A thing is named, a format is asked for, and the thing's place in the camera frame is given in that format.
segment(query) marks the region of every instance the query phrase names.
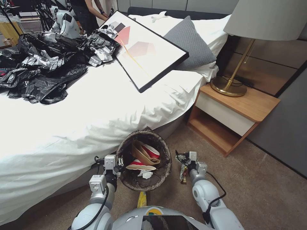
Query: black pants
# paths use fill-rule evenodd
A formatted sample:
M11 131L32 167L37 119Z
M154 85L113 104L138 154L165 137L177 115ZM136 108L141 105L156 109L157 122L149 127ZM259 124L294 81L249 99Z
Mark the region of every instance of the black pants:
M93 15L87 7L77 6L71 4L78 21L80 22L82 29L86 31L88 35L92 33L93 30L98 29L97 20L95 15Z

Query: bed frame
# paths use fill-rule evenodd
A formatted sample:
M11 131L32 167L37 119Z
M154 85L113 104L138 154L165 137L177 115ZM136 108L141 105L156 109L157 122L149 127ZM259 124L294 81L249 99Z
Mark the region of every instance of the bed frame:
M195 12L195 11L179 11L179 10L164 10L164 9L152 9L152 8L142 8L142 7L129 7L128 15L150 15L150 14L159 14L161 11L166 11L167 16L172 16L174 18L185 18L186 16L190 15L191 20L201 20L201 19L221 19L227 16L227 14L219 14L219 13L205 13L205 12ZM234 50L238 45L239 37L237 36L228 36L227 42L218 54L216 58L216 64L219 67L218 75L222 75L227 63L229 62L232 53L226 52L227 50ZM190 111L187 111L181 117L177 118L176 120L163 125L155 130L155 132L159 133L164 139L169 137L177 127L183 122L184 116L186 116ZM97 172L97 166L92 165L91 169L85 172L76 180L64 185L58 191L53 193L50 197L60 195L65 192L69 192L71 190L77 189L81 186L88 185L89 180L93 174Z

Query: brass lamp base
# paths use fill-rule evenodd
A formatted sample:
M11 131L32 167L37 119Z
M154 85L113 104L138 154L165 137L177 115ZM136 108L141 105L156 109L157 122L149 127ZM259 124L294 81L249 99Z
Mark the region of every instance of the brass lamp base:
M240 85L242 83L235 79L226 89L226 85L229 79L230 78L227 77L215 77L211 80L210 85L215 91L227 96L239 97L243 96L247 92L246 86Z

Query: trash can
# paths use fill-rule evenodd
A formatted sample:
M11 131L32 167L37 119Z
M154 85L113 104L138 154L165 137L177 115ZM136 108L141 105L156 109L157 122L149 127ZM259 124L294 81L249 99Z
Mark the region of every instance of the trash can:
M150 191L159 187L170 174L172 168L172 158L169 147L163 138L152 131L149 127L137 130L128 135L120 144L116 151L117 158L123 157L124 166L128 166L135 158L132 156L132 141L139 140L144 144L150 145L160 153L160 163L155 165L156 170L149 179L138 177L139 170L126 169L121 173L122 183L135 191Z

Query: black picture frame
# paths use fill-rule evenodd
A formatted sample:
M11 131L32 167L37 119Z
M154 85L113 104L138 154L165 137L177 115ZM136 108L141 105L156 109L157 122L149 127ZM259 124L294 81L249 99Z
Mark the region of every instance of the black picture frame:
M120 11L115 11L115 12L119 12L120 14L122 14L123 16L127 17L129 20L132 20L133 22L139 24L140 26L144 27L145 29L147 29L148 31L150 31L151 33L153 33L154 35L164 39L165 41L167 41L168 43L174 45L175 47L179 48L180 50L182 50L183 52L185 52L185 54L183 56L181 56L179 59L177 59L175 62L173 62L170 66L168 66L166 69L164 69L163 71L161 71L158 75L156 75L152 80L150 80L148 83L146 83L144 86L142 86L141 88L138 88L137 85L134 83L133 79L131 78L131 76L128 74L128 72L126 71L125 67L122 65L122 63L120 62L120 60L118 60L119 64L122 66L122 68L124 69L124 71L127 73L128 77L130 78L130 80L132 81L132 83L134 84L134 86L137 88L137 90L140 93L143 93L145 90L147 90L148 88L150 88L154 83L156 83L158 80L160 80L162 77L164 77L166 74L168 74L170 71L174 70L175 67L177 65L179 65L180 63L182 63L184 60L186 60L189 57L189 52L184 50L183 48L177 46L176 44L172 43L171 41L165 39L164 37L160 36L159 34L155 33L154 31L150 30L149 28L145 27L144 25L142 25L141 23L137 22L136 20L133 20L132 18L128 17L127 15L121 13ZM100 28L102 28L105 24L107 24L108 20L106 20L101 26Z

